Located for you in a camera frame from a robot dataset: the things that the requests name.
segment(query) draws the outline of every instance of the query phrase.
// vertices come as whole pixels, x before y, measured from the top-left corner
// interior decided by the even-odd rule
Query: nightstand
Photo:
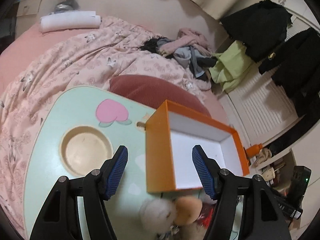
[[[16,35],[18,38],[42,16],[54,11],[57,3],[65,0],[21,0],[17,11]]]

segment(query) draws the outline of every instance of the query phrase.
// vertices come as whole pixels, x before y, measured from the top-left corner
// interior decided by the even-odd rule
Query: rolled mat
[[[40,19],[42,33],[80,28],[99,28],[101,17],[94,11],[73,11],[43,16]]]

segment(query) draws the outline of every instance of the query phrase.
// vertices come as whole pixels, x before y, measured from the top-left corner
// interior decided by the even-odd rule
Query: red pillow
[[[198,98],[165,80],[143,75],[122,75],[110,80],[110,92],[157,109],[166,99],[211,117]]]

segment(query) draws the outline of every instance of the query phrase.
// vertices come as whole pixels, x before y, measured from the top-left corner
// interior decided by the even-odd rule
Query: open box
[[[201,145],[209,158],[238,176],[249,167],[237,131],[195,110],[166,100],[146,123],[149,193],[202,188],[192,162]]]

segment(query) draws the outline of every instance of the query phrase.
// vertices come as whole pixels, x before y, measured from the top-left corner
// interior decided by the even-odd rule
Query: light green cloth
[[[212,80],[227,93],[235,89],[250,68],[257,64],[245,54],[246,49],[241,41],[235,41],[224,53],[214,54],[218,61],[209,71]]]

